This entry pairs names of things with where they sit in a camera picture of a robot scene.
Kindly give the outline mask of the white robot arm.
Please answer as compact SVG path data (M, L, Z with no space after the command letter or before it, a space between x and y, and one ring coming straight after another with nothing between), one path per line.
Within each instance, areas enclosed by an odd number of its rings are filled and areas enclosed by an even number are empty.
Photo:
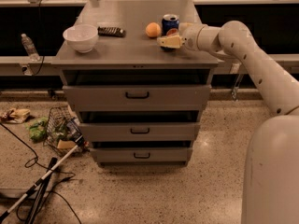
M246 152L241 224L299 224L299 81L257 45L240 21L221 27L190 24L157 39L160 46L204 51L241 62L270 118Z

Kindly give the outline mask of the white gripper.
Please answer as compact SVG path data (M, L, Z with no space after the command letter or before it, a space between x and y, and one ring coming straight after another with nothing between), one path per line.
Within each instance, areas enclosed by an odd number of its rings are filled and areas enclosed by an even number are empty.
M186 49L197 51L200 49L199 35L205 27L206 24L183 22L178 28L182 32L182 39L180 35L167 35L158 37L157 43L159 46L168 49L180 49L184 45Z

